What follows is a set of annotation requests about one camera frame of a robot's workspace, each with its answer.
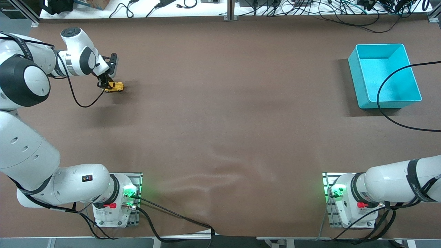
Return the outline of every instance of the turquoise container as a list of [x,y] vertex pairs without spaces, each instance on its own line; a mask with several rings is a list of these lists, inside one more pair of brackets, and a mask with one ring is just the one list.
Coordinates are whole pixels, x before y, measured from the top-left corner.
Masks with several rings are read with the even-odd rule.
[[[361,109],[377,109],[380,85],[392,72],[410,65],[403,44],[356,45],[348,61]],[[421,100],[412,68],[393,75],[380,93],[380,106],[385,109],[403,108]]]

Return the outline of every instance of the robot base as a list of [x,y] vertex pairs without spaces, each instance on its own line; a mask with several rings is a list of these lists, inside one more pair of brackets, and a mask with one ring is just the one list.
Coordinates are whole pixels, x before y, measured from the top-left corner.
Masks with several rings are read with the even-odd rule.
[[98,209],[93,207],[93,215],[95,222],[99,227],[127,227],[128,224],[136,224],[137,221],[133,221],[131,214],[132,209],[130,206],[136,205],[138,200],[127,197],[127,194],[138,195],[137,187],[134,186],[131,179],[124,173],[113,173],[120,184],[120,190],[118,196],[113,203],[116,203],[115,208],[105,207]]
[[[347,228],[363,215],[378,208],[360,208],[357,206],[357,201],[351,192],[351,180],[353,177],[354,174],[351,173],[341,175],[329,189],[329,195],[340,195],[340,197],[331,198],[330,202],[335,203],[341,227],[344,228]],[[378,211],[364,217],[351,226],[351,228],[374,228],[377,217]]]

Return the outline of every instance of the small display label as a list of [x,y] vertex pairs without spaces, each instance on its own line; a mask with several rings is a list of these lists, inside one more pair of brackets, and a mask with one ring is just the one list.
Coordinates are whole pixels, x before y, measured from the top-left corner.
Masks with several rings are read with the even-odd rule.
[[88,182],[88,181],[92,181],[92,175],[87,175],[87,176],[82,176],[82,181],[83,182]]

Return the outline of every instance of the table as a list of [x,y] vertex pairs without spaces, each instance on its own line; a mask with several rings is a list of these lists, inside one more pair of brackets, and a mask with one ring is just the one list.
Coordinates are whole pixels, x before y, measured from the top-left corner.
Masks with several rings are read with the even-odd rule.
[[[187,4],[193,5],[194,0],[187,0]],[[192,8],[192,9],[181,9],[177,8],[176,4],[183,5],[183,0],[178,0],[174,3],[171,3],[163,8],[156,9],[149,17],[177,17],[177,16],[219,16],[224,15],[227,12],[227,1],[228,0],[220,0],[220,3],[218,4],[206,4],[206,3],[200,3]],[[307,7],[301,7],[299,8],[300,11],[290,13],[290,15],[318,15],[318,11],[321,11],[323,15],[333,15],[333,10],[336,9],[336,6],[338,6],[338,3],[341,1],[346,0],[333,0],[333,3],[331,3],[332,7],[327,6],[329,5],[327,0],[323,1],[316,1],[313,2],[310,6]],[[292,9],[292,6],[287,2],[286,0],[281,1],[282,4],[277,8],[275,14],[278,15],[282,12],[288,12],[290,9]],[[351,7],[350,9],[353,11],[348,10],[348,14],[362,14],[363,12],[354,4],[357,3],[357,0],[348,0],[347,2],[350,2]],[[74,4],[74,10],[72,12],[62,12],[59,15],[50,15],[45,10],[41,11],[40,18],[41,19],[107,19],[109,18],[110,14],[115,10],[117,5],[119,3],[123,3],[127,5],[128,0],[111,0],[109,4],[106,6],[104,10],[98,10],[94,8],[90,8],[84,5],[80,4]],[[146,0],[140,0],[139,2],[136,2],[130,6],[130,10],[134,13],[134,17],[142,18],[145,17],[150,10],[157,4],[156,1],[146,1]],[[375,5],[375,8],[379,10],[381,14],[384,14],[384,8],[377,3]],[[264,14],[266,7],[259,8],[256,11],[257,15]],[[417,3],[412,7],[413,13],[426,13],[430,12],[432,10],[432,7],[429,6],[429,8],[426,11],[422,10],[422,0],[418,0]],[[253,15],[254,13],[250,13],[253,11],[253,8],[247,8],[247,7],[240,7],[239,3],[235,3],[235,14],[236,15]],[[373,9],[371,11],[367,11],[368,14],[376,15],[377,12]],[[124,6],[120,6],[119,10],[112,16],[112,18],[127,18],[126,15],[126,8]]]
[[[372,28],[385,30],[395,19],[382,17]],[[347,62],[356,44],[369,43],[403,43],[412,63],[440,59],[441,31],[423,15],[384,34],[293,16],[42,23],[30,35],[64,49],[59,33],[71,26],[83,28],[103,55],[119,55],[115,79],[125,91],[83,109],[67,81],[52,80],[48,100],[20,109],[21,117],[60,150],[60,166],[102,163],[110,172],[143,172],[144,197],[219,234],[315,237],[325,209],[322,172],[363,172],[439,154],[438,134],[359,109]],[[439,128],[438,72],[415,68],[423,101],[388,113],[401,123]],[[72,82],[82,104],[100,93],[93,76]],[[79,216],[20,206],[3,174],[0,199],[1,237],[90,235]],[[147,210],[162,235],[202,230]],[[399,210],[387,237],[439,239],[440,217],[434,203]],[[340,231],[325,226],[322,236]],[[152,235],[145,220],[108,233]]]

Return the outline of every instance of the cardboard box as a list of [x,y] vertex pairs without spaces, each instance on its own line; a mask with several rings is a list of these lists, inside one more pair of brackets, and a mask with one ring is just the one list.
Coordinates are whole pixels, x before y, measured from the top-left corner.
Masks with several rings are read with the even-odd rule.
[[75,3],[86,5],[95,9],[103,10],[110,0],[74,0]]

